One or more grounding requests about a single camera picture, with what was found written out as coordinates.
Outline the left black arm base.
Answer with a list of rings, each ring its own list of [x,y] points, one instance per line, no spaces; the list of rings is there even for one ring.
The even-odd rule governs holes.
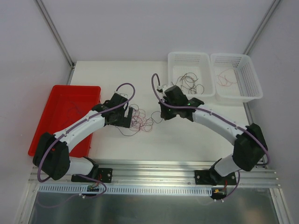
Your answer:
[[[113,177],[113,169],[95,167],[91,170],[91,172],[88,175],[86,175],[86,177],[99,180],[103,183],[111,183]],[[78,175],[72,175],[71,182],[95,182],[95,181],[91,181],[89,179],[83,178]]]

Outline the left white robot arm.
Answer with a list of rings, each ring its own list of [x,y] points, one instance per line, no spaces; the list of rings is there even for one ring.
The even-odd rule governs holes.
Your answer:
[[[72,157],[70,153],[82,140],[106,126],[130,128],[133,108],[128,103],[127,98],[115,93],[67,128],[54,134],[43,133],[33,158],[38,181],[59,180],[65,175],[74,176],[77,182],[99,180],[99,166],[95,161],[86,156]]]

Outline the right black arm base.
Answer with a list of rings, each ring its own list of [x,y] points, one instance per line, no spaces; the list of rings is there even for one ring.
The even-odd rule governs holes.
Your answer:
[[[195,170],[194,179],[196,185],[236,185],[235,173],[230,173],[227,176],[216,175],[215,178],[212,178],[209,170]]]

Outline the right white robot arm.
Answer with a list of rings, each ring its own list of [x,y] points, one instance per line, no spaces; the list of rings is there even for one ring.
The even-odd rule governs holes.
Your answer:
[[[209,109],[204,102],[187,96],[178,86],[167,89],[162,86],[154,88],[154,93],[162,93],[158,98],[161,118],[170,120],[176,116],[201,124],[216,132],[232,144],[233,152],[220,158],[200,178],[205,184],[218,185],[225,181],[227,175],[236,171],[251,171],[263,156],[268,156],[268,148],[259,125],[237,124]]]

